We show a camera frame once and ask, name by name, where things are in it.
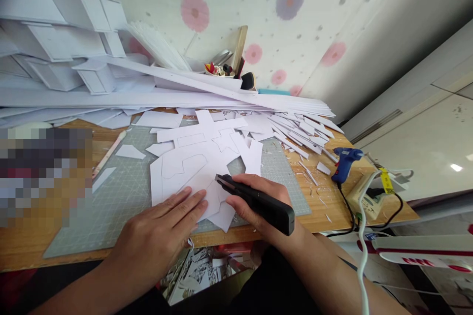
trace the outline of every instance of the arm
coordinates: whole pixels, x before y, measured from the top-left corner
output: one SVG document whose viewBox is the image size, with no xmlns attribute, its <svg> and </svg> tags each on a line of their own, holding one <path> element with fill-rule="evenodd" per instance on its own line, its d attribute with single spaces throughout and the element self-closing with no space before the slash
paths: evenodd
<svg viewBox="0 0 473 315">
<path fill-rule="evenodd" d="M 124 226 L 110 255 L 32 314 L 113 314 L 166 275 L 207 209 L 205 190 L 190 187 Z"/>
<path fill-rule="evenodd" d="M 247 174 L 234 176 L 234 181 L 245 183 L 291 204 L 287 189 L 283 185 Z M 351 315 L 361 312 L 361 289 L 357 274 L 334 252 L 335 247 L 330 244 L 331 240 L 322 235 L 312 235 L 298 220 L 295 222 L 294 232 L 285 236 L 253 212 L 240 197 L 229 196 L 227 203 L 282 253 L 325 314 Z M 380 287 L 367 279 L 365 287 L 371 314 L 409 314 Z"/>
</svg>

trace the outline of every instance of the black utility knife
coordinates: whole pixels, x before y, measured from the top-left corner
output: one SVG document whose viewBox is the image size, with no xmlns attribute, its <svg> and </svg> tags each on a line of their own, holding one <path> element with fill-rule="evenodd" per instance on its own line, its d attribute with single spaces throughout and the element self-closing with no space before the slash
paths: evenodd
<svg viewBox="0 0 473 315">
<path fill-rule="evenodd" d="M 294 231 L 295 214 L 291 206 L 248 185 L 233 181 L 230 175 L 217 174 L 215 181 L 228 193 L 243 198 L 252 210 L 284 235 L 289 236 Z"/>
</svg>

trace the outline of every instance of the blue glue gun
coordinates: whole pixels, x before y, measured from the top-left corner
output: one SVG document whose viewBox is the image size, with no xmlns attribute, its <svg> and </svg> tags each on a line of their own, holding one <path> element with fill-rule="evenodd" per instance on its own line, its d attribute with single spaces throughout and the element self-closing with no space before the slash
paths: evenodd
<svg viewBox="0 0 473 315">
<path fill-rule="evenodd" d="M 337 170 L 332 176 L 332 181 L 342 184 L 348 178 L 348 173 L 350 172 L 353 161 L 361 159 L 364 153 L 360 149 L 353 148 L 335 148 L 334 153 L 337 154 L 340 159 L 335 165 Z"/>
</svg>

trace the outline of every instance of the pencil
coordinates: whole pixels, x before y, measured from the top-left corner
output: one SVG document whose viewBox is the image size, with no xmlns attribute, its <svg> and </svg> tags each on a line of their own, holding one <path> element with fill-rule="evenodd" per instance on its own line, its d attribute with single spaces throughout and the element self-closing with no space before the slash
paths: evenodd
<svg viewBox="0 0 473 315">
<path fill-rule="evenodd" d="M 115 149 L 117 148 L 118 144 L 120 144 L 120 142 L 123 139 L 125 139 L 126 136 L 127 136 L 127 131 L 126 130 L 124 130 L 123 132 L 120 133 L 120 135 L 118 135 L 118 138 L 117 138 L 117 140 L 115 140 L 115 143 L 113 143 L 112 147 L 110 149 L 108 149 L 107 153 L 105 154 L 103 159 L 99 162 L 99 164 L 95 168 L 94 172 L 92 173 L 92 179 L 94 179 L 99 174 L 100 170 L 102 170 L 102 167 L 105 165 L 105 163 L 108 161 L 108 159 L 112 156 L 112 154 L 115 151 Z"/>
</svg>

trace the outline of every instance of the hand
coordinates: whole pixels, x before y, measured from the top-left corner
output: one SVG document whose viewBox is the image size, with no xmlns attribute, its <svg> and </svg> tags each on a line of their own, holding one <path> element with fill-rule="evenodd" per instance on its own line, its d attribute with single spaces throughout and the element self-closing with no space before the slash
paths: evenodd
<svg viewBox="0 0 473 315">
<path fill-rule="evenodd" d="M 187 198 L 190 193 L 186 187 L 131 218 L 99 274 L 120 282 L 134 299 L 151 289 L 173 266 L 207 209 L 204 189 Z"/>
<path fill-rule="evenodd" d="M 233 176 L 232 178 L 235 182 L 249 185 L 254 189 L 260 190 L 261 192 L 264 192 L 267 195 L 292 206 L 289 193 L 286 186 L 284 185 L 267 180 L 258 175 L 241 174 Z M 274 226 L 269 224 L 262 216 L 255 213 L 242 198 L 236 195 L 230 195 L 227 197 L 227 203 L 235 209 L 236 213 L 240 217 L 253 225 L 264 240 L 280 250 L 282 248 L 291 247 L 293 241 L 298 238 L 300 229 L 303 229 L 303 227 L 299 225 L 298 221 L 296 220 L 294 232 L 291 234 L 291 236 L 286 236 Z"/>
</svg>

